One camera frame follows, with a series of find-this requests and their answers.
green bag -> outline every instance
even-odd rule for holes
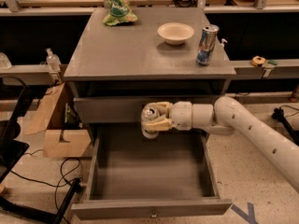
[[[127,0],[108,0],[109,14],[103,20],[103,24],[114,26],[123,22],[137,21],[137,16],[132,12]]]

cabinet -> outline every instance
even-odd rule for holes
[[[204,133],[163,133],[147,140],[140,114],[148,102],[212,103],[235,70],[217,43],[210,66],[195,63],[203,25],[200,8],[135,7],[134,24],[102,24],[97,8],[64,78],[81,121],[94,140],[87,198],[74,204],[82,219],[221,215],[231,205],[217,192]],[[180,46],[157,34],[166,22],[195,31]]]

open drawer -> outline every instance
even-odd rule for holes
[[[160,133],[140,124],[99,127],[80,219],[223,215],[231,200],[217,192],[200,131]]]

can lid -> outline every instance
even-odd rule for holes
[[[205,26],[204,30],[210,33],[217,33],[219,31],[219,27],[217,25],[210,24]]]

blue can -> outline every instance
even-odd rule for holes
[[[216,25],[208,25],[203,28],[202,38],[199,42],[198,54],[196,62],[200,65],[207,66],[212,57],[215,47],[215,41],[219,27]]]

